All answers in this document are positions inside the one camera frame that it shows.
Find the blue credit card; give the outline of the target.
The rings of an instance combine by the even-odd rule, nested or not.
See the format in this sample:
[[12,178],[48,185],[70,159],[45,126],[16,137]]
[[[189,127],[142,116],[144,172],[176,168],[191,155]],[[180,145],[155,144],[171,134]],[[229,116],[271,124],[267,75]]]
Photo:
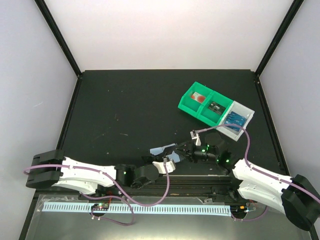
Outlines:
[[231,120],[235,120],[235,121],[241,121],[241,122],[245,122],[247,120],[244,116],[242,116],[242,115],[240,115],[240,114],[238,114],[238,113],[236,113],[234,111],[231,111],[227,115],[227,118],[231,119]]

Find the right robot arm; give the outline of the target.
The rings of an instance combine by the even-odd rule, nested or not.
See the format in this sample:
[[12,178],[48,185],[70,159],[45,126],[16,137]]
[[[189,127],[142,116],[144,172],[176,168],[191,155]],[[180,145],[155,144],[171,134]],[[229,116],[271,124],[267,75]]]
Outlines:
[[304,231],[310,231],[320,217],[320,195],[306,177],[275,173],[237,157],[217,132],[207,134],[203,144],[196,136],[178,144],[174,151],[194,163],[215,163],[235,183],[227,189],[228,198],[234,202],[246,199],[262,203]]

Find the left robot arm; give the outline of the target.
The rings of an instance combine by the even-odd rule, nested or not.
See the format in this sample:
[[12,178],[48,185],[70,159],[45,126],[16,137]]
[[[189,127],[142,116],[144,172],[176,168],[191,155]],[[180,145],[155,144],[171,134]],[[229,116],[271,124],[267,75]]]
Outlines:
[[151,156],[151,163],[137,167],[129,164],[94,165],[66,157],[61,149],[37,154],[33,157],[27,175],[26,187],[47,189],[62,187],[103,199],[108,188],[115,185],[142,188],[153,184],[161,176],[175,170],[168,158]]

